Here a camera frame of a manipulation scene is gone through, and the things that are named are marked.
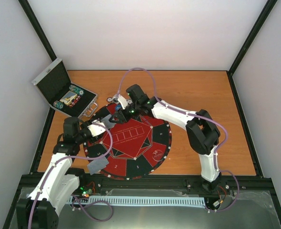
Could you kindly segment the clear dealer button disc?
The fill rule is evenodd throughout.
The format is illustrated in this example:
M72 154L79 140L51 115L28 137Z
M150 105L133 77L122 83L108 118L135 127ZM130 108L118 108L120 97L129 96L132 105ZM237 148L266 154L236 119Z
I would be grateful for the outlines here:
M154 150L152 152L152 159L156 162L160 162L164 159L164 153L161 150Z

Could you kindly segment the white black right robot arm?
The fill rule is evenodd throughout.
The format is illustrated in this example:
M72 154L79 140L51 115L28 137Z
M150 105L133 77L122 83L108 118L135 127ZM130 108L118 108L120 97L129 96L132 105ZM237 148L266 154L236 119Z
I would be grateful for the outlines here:
M220 131L206 110L187 111L172 106L160 98L149 98L137 84L126 90L131 102L127 102L120 93L111 101L121 105L109 119L112 123L127 123L138 115L147 115L172 123L186 131L191 148L199 155L201 164L202 187L211 193L218 186L221 172L217 165L217 145Z

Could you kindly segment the dealt card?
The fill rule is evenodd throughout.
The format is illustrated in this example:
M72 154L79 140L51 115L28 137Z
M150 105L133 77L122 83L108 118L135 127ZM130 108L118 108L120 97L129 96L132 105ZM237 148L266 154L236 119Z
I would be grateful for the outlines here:
M100 159L92 160L87 168L89 170L90 175L99 173L102 169L104 169L109 164L106 157L102 157Z

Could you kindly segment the blue playing card deck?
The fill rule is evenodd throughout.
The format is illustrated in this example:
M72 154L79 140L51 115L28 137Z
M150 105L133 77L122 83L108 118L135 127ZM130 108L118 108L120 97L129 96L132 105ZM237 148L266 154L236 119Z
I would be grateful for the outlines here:
M100 122L104 123L106 128L112 129L116 125L116 123L110 122L111 118L112 118L112 115L109 114L109 115L105 116L104 118L101 118Z

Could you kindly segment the single hundred chip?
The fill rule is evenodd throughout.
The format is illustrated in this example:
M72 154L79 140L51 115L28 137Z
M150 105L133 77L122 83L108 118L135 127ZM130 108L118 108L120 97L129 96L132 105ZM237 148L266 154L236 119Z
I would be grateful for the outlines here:
M113 102L113 100L114 100L114 98L113 98L113 97L108 97L108 98L107 98L107 102L108 102L108 103Z

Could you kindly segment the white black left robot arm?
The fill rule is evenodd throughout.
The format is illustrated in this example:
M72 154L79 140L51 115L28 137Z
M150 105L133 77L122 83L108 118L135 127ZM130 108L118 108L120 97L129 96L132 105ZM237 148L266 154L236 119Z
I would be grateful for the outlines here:
M105 132L105 125L99 121L82 122L76 117L66 118L63 133L59 135L53 149L50 164L40 182L27 198L21 198L16 205L17 224L20 229L55 229L59 215L74 191L86 189L87 180L81 175L68 172L80 150L80 145Z

